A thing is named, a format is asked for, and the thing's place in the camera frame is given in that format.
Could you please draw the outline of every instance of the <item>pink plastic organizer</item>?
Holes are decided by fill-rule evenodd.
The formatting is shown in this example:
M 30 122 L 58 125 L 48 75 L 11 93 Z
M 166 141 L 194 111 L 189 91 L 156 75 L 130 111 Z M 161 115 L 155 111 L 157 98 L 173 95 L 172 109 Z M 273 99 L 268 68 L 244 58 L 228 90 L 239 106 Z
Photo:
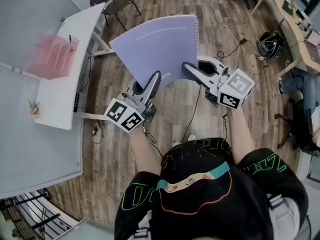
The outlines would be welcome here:
M 45 79 L 67 77 L 79 41 L 58 35 L 43 35 L 35 45 L 30 66 L 26 71 Z

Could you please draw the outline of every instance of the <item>white cable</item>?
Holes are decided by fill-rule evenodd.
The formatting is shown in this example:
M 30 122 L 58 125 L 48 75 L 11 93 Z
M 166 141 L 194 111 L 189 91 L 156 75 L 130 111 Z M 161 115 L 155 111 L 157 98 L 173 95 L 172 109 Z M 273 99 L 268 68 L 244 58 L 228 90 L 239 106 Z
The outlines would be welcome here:
M 219 1 L 219 0 L 212 0 L 211 8 L 220 16 L 221 24 L 231 33 L 233 39 L 235 40 L 236 44 L 238 45 L 238 53 L 236 55 L 235 66 L 234 66 L 234 69 L 236 70 L 237 69 L 237 64 L 238 64 L 238 56 L 239 56 L 239 52 L 240 52 L 240 45 L 239 45 L 237 39 L 235 38 L 234 34 L 232 33 L 232 31 L 222 21 L 222 16 L 221 16 L 220 12 L 213 7 L 214 2 L 217 2 L 217 1 Z

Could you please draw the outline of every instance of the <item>spiral binding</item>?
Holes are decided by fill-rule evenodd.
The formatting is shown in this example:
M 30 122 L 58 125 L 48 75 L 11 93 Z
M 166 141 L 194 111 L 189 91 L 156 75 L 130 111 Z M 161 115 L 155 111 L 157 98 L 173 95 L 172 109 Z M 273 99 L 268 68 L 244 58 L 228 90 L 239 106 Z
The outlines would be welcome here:
M 196 22 L 193 24 L 194 26 L 194 47 L 195 47 L 195 66 L 199 67 L 198 53 L 199 53 L 199 21 L 196 19 Z

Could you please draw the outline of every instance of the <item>helmet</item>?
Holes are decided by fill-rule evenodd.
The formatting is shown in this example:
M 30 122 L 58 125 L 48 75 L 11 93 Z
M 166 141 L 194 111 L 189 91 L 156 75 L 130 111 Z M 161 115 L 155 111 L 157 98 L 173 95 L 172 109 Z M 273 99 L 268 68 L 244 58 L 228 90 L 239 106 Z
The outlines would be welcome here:
M 256 42 L 262 60 L 277 57 L 285 42 L 281 35 L 276 31 L 265 32 Z

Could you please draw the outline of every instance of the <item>desk leg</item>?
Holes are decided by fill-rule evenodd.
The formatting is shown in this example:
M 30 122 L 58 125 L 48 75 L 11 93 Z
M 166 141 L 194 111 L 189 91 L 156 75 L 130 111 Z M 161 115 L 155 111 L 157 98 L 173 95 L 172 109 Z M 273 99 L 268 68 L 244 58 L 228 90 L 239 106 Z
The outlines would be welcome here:
M 284 23 L 284 20 L 285 20 L 285 18 L 282 18 L 282 20 L 280 20 L 280 22 L 279 22 L 279 28 L 280 28 L 280 26 L 282 25 L 282 23 Z
M 109 121 L 109 117 L 104 114 L 90 114 L 90 113 L 81 113 L 81 118 L 92 119 L 92 120 L 101 120 L 101 121 Z
M 256 6 L 253 8 L 253 11 L 251 12 L 251 16 L 254 15 L 260 4 L 262 3 L 263 0 L 259 0 Z
M 93 56 L 99 56 L 99 55 L 105 55 L 105 54 L 113 54 L 115 51 L 111 49 L 105 41 L 102 40 L 102 38 L 95 32 L 92 32 L 92 38 L 94 41 L 96 41 L 99 46 L 103 49 L 102 51 L 97 51 L 93 54 Z
M 292 62 L 289 66 L 287 66 L 284 70 L 276 74 L 274 77 L 271 78 L 271 81 L 277 80 L 283 74 L 287 73 L 289 70 L 292 70 L 295 66 L 297 66 L 302 61 L 301 57 L 298 57 L 294 62 Z

